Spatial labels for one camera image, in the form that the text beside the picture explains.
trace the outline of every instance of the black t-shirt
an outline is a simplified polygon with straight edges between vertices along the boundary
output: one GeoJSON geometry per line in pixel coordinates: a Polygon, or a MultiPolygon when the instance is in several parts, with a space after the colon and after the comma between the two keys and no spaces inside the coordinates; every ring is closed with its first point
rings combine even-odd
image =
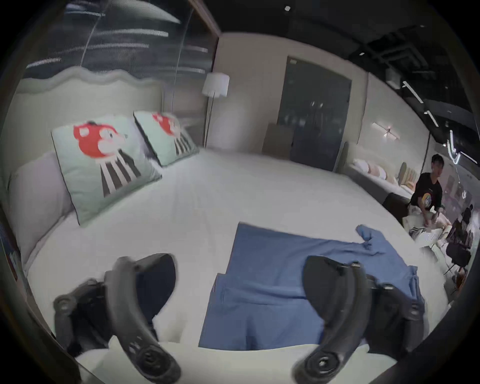
{"type": "Polygon", "coordinates": [[[429,172],[420,175],[417,185],[415,186],[415,192],[410,200],[410,204],[419,206],[417,202],[419,197],[421,197],[423,205],[427,211],[430,211],[432,206],[438,211],[442,204],[442,186],[438,180],[435,184],[432,183],[429,172]]]}

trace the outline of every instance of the wall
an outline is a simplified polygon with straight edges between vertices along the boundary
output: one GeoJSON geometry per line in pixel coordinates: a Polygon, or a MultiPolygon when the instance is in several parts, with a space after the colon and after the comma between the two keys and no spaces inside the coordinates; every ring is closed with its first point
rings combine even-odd
{"type": "Polygon", "coordinates": [[[403,162],[421,172],[429,131],[418,115],[387,84],[368,74],[367,101],[358,144],[388,159],[400,170],[403,162]],[[400,140],[383,137],[372,123],[391,127],[400,140]]]}
{"type": "Polygon", "coordinates": [[[352,80],[343,141],[357,142],[365,107],[364,70],[336,55],[292,40],[225,33],[218,41],[214,71],[229,75],[230,84],[227,97],[214,102],[208,147],[261,152],[268,123],[277,121],[287,56],[321,65],[352,80]]]}

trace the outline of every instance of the wall sconce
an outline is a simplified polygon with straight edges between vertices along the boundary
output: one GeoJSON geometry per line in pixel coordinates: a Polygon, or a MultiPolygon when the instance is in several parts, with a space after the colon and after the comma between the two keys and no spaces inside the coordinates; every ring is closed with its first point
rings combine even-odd
{"type": "Polygon", "coordinates": [[[398,135],[396,133],[392,132],[392,130],[391,130],[392,127],[385,128],[385,127],[382,127],[380,124],[377,124],[377,123],[373,123],[372,127],[378,129],[379,131],[382,131],[382,133],[384,134],[384,137],[386,137],[387,139],[400,140],[398,135]]]}

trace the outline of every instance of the door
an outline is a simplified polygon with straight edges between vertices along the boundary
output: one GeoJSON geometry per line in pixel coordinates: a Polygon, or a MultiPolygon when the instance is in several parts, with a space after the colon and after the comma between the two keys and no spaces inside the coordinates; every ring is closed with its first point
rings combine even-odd
{"type": "Polygon", "coordinates": [[[294,127],[290,160],[333,171],[347,120],[351,80],[287,58],[279,125],[294,127]]]}

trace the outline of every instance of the ceiling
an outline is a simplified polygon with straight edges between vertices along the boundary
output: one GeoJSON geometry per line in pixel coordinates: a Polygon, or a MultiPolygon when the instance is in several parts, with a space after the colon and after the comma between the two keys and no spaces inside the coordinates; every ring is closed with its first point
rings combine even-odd
{"type": "Polygon", "coordinates": [[[350,60],[386,80],[392,69],[408,90],[396,92],[439,143],[450,130],[455,148],[475,158],[479,132],[457,73],[433,35],[432,12],[409,0],[204,0],[222,32],[276,35],[310,44],[350,60]],[[429,115],[430,110],[439,127],[429,115]]]}

